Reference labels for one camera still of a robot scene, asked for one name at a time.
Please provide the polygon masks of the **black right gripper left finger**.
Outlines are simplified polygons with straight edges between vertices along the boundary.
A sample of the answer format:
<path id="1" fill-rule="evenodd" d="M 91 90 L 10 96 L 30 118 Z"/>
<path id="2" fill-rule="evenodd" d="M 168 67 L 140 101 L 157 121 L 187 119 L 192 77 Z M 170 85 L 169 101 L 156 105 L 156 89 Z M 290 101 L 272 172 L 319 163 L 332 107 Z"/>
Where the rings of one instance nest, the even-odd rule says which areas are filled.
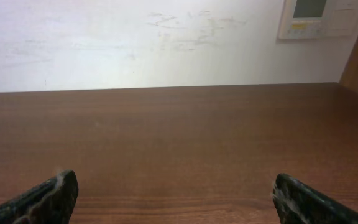
<path id="1" fill-rule="evenodd" d="M 31 188 L 0 205 L 0 223 L 68 224 L 78 197 L 78 182 L 73 170 Z"/>

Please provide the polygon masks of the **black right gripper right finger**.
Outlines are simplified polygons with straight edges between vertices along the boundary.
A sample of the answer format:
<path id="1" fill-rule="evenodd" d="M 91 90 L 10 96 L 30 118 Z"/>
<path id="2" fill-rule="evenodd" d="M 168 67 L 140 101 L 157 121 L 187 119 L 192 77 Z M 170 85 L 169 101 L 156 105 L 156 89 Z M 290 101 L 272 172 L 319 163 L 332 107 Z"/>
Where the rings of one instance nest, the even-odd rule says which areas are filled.
<path id="1" fill-rule="evenodd" d="M 358 224 L 358 212 L 288 174 L 278 174 L 273 203 L 281 224 Z"/>

